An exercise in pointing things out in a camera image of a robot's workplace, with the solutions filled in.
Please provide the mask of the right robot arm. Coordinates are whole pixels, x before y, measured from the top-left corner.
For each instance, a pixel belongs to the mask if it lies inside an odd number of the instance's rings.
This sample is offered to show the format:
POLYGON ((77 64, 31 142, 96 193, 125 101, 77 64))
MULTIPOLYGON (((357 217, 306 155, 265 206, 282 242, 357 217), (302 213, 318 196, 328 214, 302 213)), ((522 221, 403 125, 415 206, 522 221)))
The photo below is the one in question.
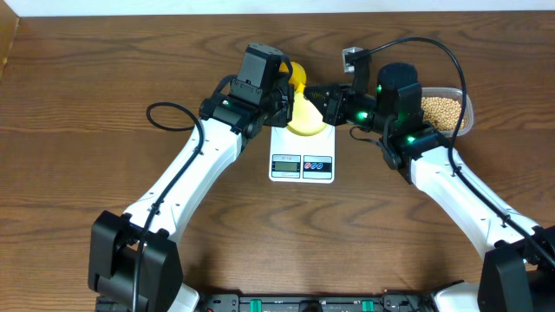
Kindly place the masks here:
POLYGON ((429 296, 436 311, 552 311, 554 229, 511 208, 423 119, 422 87, 414 66, 391 63, 367 94, 369 70, 355 67, 351 84, 308 86, 304 97, 325 123, 350 123, 380 134, 375 145, 389 168, 426 193, 459 226, 482 260, 477 284, 459 282, 429 296))

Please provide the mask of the white digital kitchen scale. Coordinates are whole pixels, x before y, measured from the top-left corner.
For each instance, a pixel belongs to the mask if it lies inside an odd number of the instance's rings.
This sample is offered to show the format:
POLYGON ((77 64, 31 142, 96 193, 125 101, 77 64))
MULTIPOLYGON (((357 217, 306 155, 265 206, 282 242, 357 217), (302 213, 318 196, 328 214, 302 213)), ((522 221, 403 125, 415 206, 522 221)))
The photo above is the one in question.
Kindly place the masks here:
POLYGON ((312 136, 271 129, 269 179, 274 182, 330 184, 335 179, 336 129, 327 125, 312 136))

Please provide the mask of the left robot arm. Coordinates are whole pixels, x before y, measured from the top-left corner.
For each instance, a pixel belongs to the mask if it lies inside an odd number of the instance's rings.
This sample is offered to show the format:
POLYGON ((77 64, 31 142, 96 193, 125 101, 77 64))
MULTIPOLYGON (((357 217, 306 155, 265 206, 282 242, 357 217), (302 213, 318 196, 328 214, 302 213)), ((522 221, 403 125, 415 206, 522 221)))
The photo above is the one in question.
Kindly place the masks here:
POLYGON ((88 286, 98 311, 194 311, 199 292, 184 283, 179 244, 218 176, 263 126, 291 120, 294 86, 258 89, 227 76, 203 100, 184 148, 156 183, 121 215, 103 211, 91 231, 88 286))

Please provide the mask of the yellow measuring scoop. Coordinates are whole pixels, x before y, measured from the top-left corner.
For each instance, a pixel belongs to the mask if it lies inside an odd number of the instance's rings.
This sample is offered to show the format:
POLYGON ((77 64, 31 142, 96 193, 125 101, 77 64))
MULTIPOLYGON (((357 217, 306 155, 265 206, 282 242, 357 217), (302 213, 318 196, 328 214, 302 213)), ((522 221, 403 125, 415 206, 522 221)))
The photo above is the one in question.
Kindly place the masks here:
POLYGON ((297 62, 289 62, 292 73, 286 62, 281 62, 277 80, 277 90, 284 94, 299 94, 304 91, 307 74, 304 68, 297 62))

